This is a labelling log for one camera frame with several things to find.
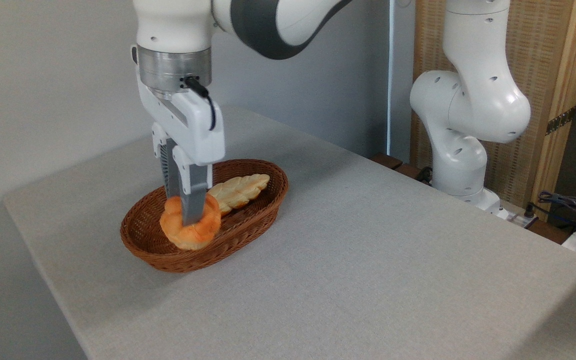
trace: table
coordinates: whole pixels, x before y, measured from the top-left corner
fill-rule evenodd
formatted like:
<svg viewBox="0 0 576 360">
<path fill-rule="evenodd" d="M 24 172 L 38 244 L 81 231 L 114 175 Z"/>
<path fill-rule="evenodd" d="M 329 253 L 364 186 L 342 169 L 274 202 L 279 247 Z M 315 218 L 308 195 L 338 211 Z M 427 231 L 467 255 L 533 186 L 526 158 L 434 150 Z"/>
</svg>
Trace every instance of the table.
<svg viewBox="0 0 576 360">
<path fill-rule="evenodd" d="M 274 225 L 152 269 L 119 225 L 162 183 L 149 138 L 4 198 L 91 360 L 576 359 L 576 253 L 338 146 L 226 107 L 229 158 L 281 166 Z"/>
</svg>

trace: metal hinge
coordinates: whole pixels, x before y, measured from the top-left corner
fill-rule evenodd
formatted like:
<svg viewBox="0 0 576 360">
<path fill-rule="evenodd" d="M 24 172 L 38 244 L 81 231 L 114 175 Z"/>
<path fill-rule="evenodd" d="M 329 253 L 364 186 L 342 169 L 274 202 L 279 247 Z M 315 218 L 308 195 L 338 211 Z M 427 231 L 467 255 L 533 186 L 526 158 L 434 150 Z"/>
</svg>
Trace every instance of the metal hinge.
<svg viewBox="0 0 576 360">
<path fill-rule="evenodd" d="M 576 106 L 573 106 L 572 109 L 560 114 L 560 116 L 555 117 L 551 121 L 548 121 L 548 127 L 546 128 L 546 135 L 550 135 L 553 132 L 556 132 L 557 129 L 561 128 L 562 126 L 570 123 L 572 119 L 575 117 Z"/>
</svg>

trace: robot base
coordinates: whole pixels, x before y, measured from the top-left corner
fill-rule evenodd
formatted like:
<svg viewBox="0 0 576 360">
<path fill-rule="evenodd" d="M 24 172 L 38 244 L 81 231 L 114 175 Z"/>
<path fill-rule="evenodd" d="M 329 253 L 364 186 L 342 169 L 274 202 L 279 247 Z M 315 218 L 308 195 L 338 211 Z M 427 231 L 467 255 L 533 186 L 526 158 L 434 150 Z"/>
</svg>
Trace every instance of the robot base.
<svg viewBox="0 0 576 360">
<path fill-rule="evenodd" d="M 469 194 L 468 196 L 455 196 L 455 198 L 464 203 L 474 205 L 475 207 L 500 217 L 501 219 L 508 219 L 509 212 L 502 207 L 499 196 L 489 189 L 486 189 L 486 187 L 483 187 L 483 189 L 477 193 Z"/>
</svg>

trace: woven panel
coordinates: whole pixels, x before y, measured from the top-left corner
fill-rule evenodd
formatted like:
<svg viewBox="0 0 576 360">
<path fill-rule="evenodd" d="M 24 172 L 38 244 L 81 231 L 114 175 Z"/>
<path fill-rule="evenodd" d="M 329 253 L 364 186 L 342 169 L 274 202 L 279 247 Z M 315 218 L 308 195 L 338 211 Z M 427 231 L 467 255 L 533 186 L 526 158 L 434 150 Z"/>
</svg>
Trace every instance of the woven panel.
<svg viewBox="0 0 576 360">
<path fill-rule="evenodd" d="M 510 4 L 507 59 L 515 82 L 530 100 L 532 118 L 517 140 L 508 144 L 484 142 L 488 153 L 486 187 L 520 207 L 526 205 L 532 192 L 571 4 L 572 0 L 513 0 Z M 414 77 L 430 70 L 455 71 L 442 49 L 445 9 L 445 0 L 416 2 Z M 430 141 L 416 115 L 411 162 L 420 168 L 432 165 Z"/>
</svg>

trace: orange bread roll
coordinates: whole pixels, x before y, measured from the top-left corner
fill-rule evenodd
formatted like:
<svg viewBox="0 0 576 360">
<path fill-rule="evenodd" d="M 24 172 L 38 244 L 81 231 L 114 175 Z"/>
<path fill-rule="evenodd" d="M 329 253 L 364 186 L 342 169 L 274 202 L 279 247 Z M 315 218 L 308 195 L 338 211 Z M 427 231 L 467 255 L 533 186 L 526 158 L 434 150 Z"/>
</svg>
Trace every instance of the orange bread roll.
<svg viewBox="0 0 576 360">
<path fill-rule="evenodd" d="M 181 212 L 179 196 L 167 199 L 164 212 L 159 219 L 159 225 L 166 237 L 172 244 L 183 250 L 199 250 L 208 246 L 222 225 L 222 214 L 217 199 L 206 194 L 203 216 L 199 222 L 192 225 L 182 226 Z"/>
</svg>

